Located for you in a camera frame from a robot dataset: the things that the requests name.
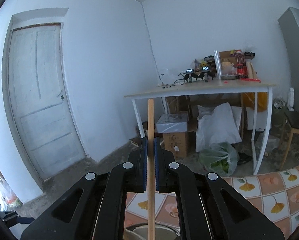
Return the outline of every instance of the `round metal bolt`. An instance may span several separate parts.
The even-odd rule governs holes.
[[[126,163],[123,164],[123,168],[124,169],[131,169],[131,168],[133,168],[133,163],[126,162]]]
[[[170,163],[169,166],[170,166],[171,169],[178,169],[179,164],[174,162],[174,163]]]
[[[96,177],[96,174],[94,172],[89,172],[86,174],[85,179],[93,180],[93,179],[95,179],[95,177]]]
[[[207,177],[210,179],[210,180],[216,180],[218,178],[217,174],[216,173],[209,173],[207,175]]]

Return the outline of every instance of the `black chair seat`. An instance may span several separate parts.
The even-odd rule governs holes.
[[[292,128],[299,129],[299,112],[285,112],[287,120]]]

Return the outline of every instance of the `yellow bag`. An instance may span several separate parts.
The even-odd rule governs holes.
[[[267,110],[268,94],[267,92],[257,93],[257,112]],[[245,107],[254,109],[255,93],[243,93],[243,103]]]

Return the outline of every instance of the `table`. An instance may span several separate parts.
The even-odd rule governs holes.
[[[190,96],[190,95],[207,95],[207,94],[221,94],[221,93],[255,93],[255,111],[254,111],[254,122],[251,138],[251,148],[253,154],[253,174],[256,175],[259,171],[260,164],[263,160],[266,144],[269,135],[269,128],[272,118],[272,103],[273,103],[273,87],[275,84],[265,82],[254,82],[254,81],[242,81],[242,80],[211,80],[208,82],[196,81],[193,83],[185,83],[184,85],[159,86],[153,89],[140,92],[137,94],[126,95],[125,97],[131,98],[134,106],[134,111],[137,119],[137,124],[141,137],[145,137],[142,120],[136,104],[137,99],[145,98],[162,98],[165,113],[168,113],[168,107],[166,103],[166,97],[173,96]],[[267,121],[264,132],[264,139],[258,158],[256,156],[256,150],[254,145],[255,129],[256,129],[256,117],[257,117],[257,93],[267,92],[268,103],[267,103]]]

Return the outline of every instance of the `white wall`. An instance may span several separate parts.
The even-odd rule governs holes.
[[[26,202],[42,192],[23,164],[9,130],[2,95],[2,55],[13,14],[69,8],[63,30],[65,83],[86,154],[99,161],[136,135],[124,95],[157,84],[141,4],[135,0],[6,0],[0,10],[0,170]],[[146,102],[140,103],[146,116]]]
[[[178,75],[194,58],[252,45],[253,65],[287,98],[290,67],[278,18],[298,0],[146,0],[143,7],[160,73]]]

